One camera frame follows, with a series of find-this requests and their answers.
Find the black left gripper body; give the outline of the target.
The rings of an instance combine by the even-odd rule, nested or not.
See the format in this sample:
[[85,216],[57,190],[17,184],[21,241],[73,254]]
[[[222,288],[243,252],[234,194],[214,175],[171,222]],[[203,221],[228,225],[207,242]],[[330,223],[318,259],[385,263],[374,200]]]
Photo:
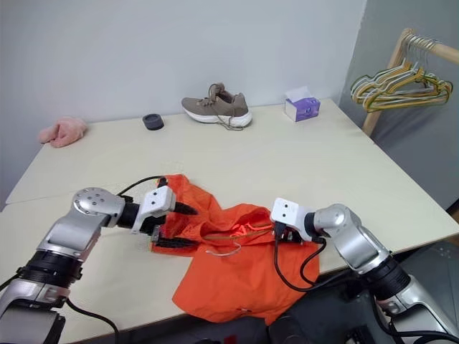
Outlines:
[[141,221],[139,229],[135,230],[135,234],[145,234],[149,237],[150,248],[154,247],[168,248],[168,241],[162,236],[162,226],[166,223],[166,216],[158,218],[147,216]]

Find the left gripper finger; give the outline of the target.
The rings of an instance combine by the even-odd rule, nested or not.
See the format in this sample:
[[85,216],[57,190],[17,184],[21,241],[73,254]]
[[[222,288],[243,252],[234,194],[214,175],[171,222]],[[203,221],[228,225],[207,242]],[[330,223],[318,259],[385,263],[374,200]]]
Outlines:
[[175,203],[174,212],[183,215],[197,215],[198,211],[190,205],[177,201]]
[[166,238],[160,236],[158,238],[158,245],[170,249],[183,249],[198,246],[199,242],[181,237]]

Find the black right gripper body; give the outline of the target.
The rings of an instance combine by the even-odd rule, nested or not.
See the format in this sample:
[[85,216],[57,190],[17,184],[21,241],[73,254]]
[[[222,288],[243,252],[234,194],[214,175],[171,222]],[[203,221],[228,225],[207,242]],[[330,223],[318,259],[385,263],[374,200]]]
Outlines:
[[292,244],[302,244],[303,239],[300,234],[288,227],[286,224],[276,221],[274,223],[274,236],[275,236],[275,245],[280,243],[292,243]]

